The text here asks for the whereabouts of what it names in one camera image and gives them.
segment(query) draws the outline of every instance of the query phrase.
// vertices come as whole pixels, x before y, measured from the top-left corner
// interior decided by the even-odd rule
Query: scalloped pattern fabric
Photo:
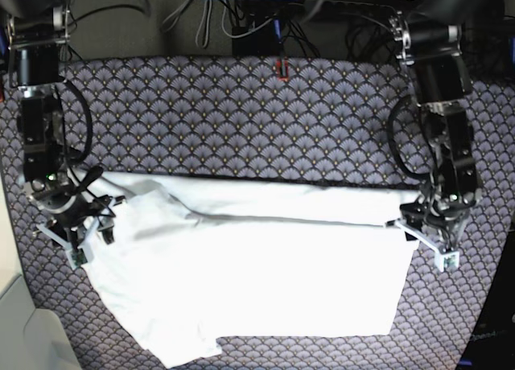
[[[386,142],[389,111],[406,93],[406,78],[388,65],[291,60],[290,80],[282,82],[271,58],[157,57],[76,63],[64,75],[93,112],[89,165],[138,173],[416,187],[396,168]],[[59,315],[84,369],[162,369],[105,309],[84,271],[72,272],[58,248],[32,235],[35,222],[45,219],[15,183],[22,165],[15,122],[20,95],[6,93],[0,111],[3,178],[35,305]],[[437,273],[430,251],[415,252],[390,335],[228,337],[219,341],[222,356],[181,368],[454,369],[486,299],[515,208],[514,96],[511,87],[476,82],[464,102],[476,130],[474,155],[484,199],[461,244],[459,270]],[[80,147],[86,134],[83,114],[70,92],[63,90],[62,99],[69,143]],[[426,171],[429,153],[409,110],[399,120],[396,139],[412,169]],[[278,280],[287,286],[287,277]],[[230,277],[222,282],[231,286]]]

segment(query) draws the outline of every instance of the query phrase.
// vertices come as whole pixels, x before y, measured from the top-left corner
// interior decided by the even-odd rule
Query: power cable
[[[296,35],[295,32],[297,32],[299,34],[298,39],[303,41],[309,47],[309,49],[311,50],[311,52],[313,53],[313,55],[315,57],[319,58],[321,56],[320,50],[317,48],[316,45],[314,45],[309,40],[309,38],[306,36],[306,33],[304,32],[304,29],[302,28],[302,26],[300,26],[297,22],[295,22],[293,20],[291,20],[289,22],[289,25],[290,25],[290,28],[291,28],[293,34]]]
[[[231,22],[231,25],[233,27],[239,27],[240,21],[244,20],[245,18],[240,18],[238,13],[230,6],[230,2],[225,2],[224,0],[218,0],[220,4],[222,4],[227,10],[231,13],[229,15],[229,21]]]
[[[193,3],[194,0],[184,0],[184,2],[173,12],[171,12],[161,23],[160,30],[162,33],[170,32],[175,28],[177,23],[179,22],[181,16],[188,9],[188,7]],[[207,48],[209,45],[209,35],[211,30],[211,15],[212,15],[212,0],[204,0],[204,11],[202,14],[202,19],[200,20],[199,27],[196,30],[195,35],[195,45],[198,48]],[[204,29],[204,36],[202,41],[200,41],[200,35],[202,34],[202,30]]]
[[[91,134],[89,136],[89,138],[91,138],[93,140],[93,121],[91,120],[91,111],[89,110],[87,101],[85,100],[85,98],[82,96],[80,91],[75,87],[75,85],[72,82],[67,80],[66,82],[64,82],[64,85],[68,88],[68,90],[70,90],[73,93],[73,95],[77,96],[77,93],[78,93],[78,95],[80,95],[80,97],[78,99],[79,99],[80,104],[82,105],[82,108],[84,109],[84,115],[86,116],[86,125],[88,126],[88,133]],[[58,102],[62,105],[62,100],[61,100],[60,94],[57,91],[56,91],[56,94],[57,94]],[[88,143],[87,143],[84,146],[84,151],[80,158],[72,158],[69,153],[68,141],[66,139],[67,130],[66,130],[66,121],[64,119],[64,112],[63,112],[63,116],[61,118],[61,126],[62,126],[62,131],[63,131],[62,141],[63,141],[63,152],[64,152],[64,165],[67,167],[70,174],[75,179],[75,184],[77,186],[80,186],[81,181],[80,181],[79,177],[77,176],[77,174],[75,173],[75,171],[73,170],[73,166],[78,165],[79,163],[83,162],[88,157],[88,155],[91,151],[91,144],[89,143],[89,145],[88,145]],[[116,217],[113,210],[108,205],[106,205],[101,199],[99,199],[95,194],[93,194],[88,188],[86,188],[85,191],[89,195],[92,196],[93,201],[100,204],[104,209],[106,209],[109,212],[109,215],[99,215],[99,216],[110,217],[110,218]]]
[[[267,25],[269,25],[270,23],[272,23],[274,21],[273,18],[269,18],[268,20],[266,20],[260,26],[255,27],[255,28],[251,29],[250,31],[248,31],[248,32],[246,32],[244,34],[232,35],[232,34],[229,34],[227,32],[227,29],[225,28],[225,18],[226,17],[227,17],[227,8],[224,8],[224,13],[222,14],[222,22],[221,22],[222,31],[224,32],[225,35],[227,35],[231,39],[241,39],[241,38],[245,38],[247,36],[251,36],[254,32],[258,32],[259,30],[261,30],[262,28],[266,27]]]
[[[306,46],[310,49],[310,51],[313,53],[313,56],[314,57],[320,57],[320,51],[319,49],[316,47],[316,45],[314,45],[307,37],[305,34],[302,34],[299,32],[299,30],[296,30],[295,29],[295,25],[293,22],[291,22],[290,20],[286,22],[286,25],[288,26],[289,30],[288,32],[286,33],[285,36],[282,37],[282,42],[284,43],[285,41],[287,41],[288,39],[293,39],[297,42],[297,44],[299,45],[300,49],[302,50],[304,56],[308,57],[309,55],[307,54],[307,51],[303,45],[306,44]]]
[[[140,6],[135,6],[133,4],[116,4],[114,6],[103,6],[102,8],[96,8],[95,10],[91,10],[78,18],[75,18],[71,23],[68,24],[68,26],[73,26],[77,24],[79,21],[84,20],[86,18],[89,18],[90,16],[93,16],[94,14],[100,14],[101,12],[106,12],[107,10],[135,10],[139,12],[140,14],[146,14],[145,10],[141,8]]]
[[[419,181],[427,181],[430,177],[430,173],[415,173],[411,171],[404,161],[402,161],[401,154],[399,152],[397,143],[395,142],[395,133],[394,133],[394,123],[397,120],[398,116],[402,112],[402,109],[406,107],[411,101],[411,96],[406,95],[397,104],[393,107],[392,112],[390,113],[388,117],[388,121],[386,123],[386,134],[388,137],[388,147],[390,152],[393,155],[393,159],[395,160],[395,163],[397,166],[404,172],[405,175],[412,179],[417,179]]]
[[[74,166],[84,162],[91,153],[91,148],[93,145],[93,116],[91,114],[91,109],[89,108],[86,98],[84,98],[82,92],[80,92],[79,89],[70,80],[66,80],[64,82],[64,87],[66,87],[68,91],[71,92],[73,96],[79,101],[80,107],[82,108],[84,117],[86,119],[86,139],[84,141],[84,149],[78,157],[73,158],[71,156],[68,156],[68,162],[70,166]]]

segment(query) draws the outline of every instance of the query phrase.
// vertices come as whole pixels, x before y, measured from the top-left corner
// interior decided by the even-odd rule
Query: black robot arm
[[[91,150],[93,121],[80,91],[60,76],[59,50],[69,41],[68,0],[0,0],[0,6],[10,14],[9,72],[17,72],[13,87],[22,93],[18,128],[23,140],[23,190],[51,217],[47,224],[38,225],[38,230],[60,243],[71,266],[78,267],[85,262],[80,249],[87,234],[84,221],[96,217],[96,226],[101,223],[108,234],[113,225],[110,207],[121,198],[98,198],[90,193],[89,185],[102,175],[99,166],[91,168],[83,179],[73,170]],[[88,132],[82,151],[67,144],[59,84],[84,110]]]
[[[481,199],[482,182],[472,157],[474,133],[460,104],[472,91],[472,82],[459,42],[460,25],[485,1],[425,0],[415,11],[391,20],[402,46],[398,59],[414,83],[418,121],[434,159],[419,199],[402,205],[397,225],[435,251],[435,264],[442,271],[459,266],[459,239]],[[391,128],[389,144],[395,153]],[[424,228],[436,231],[440,243],[425,237]]]

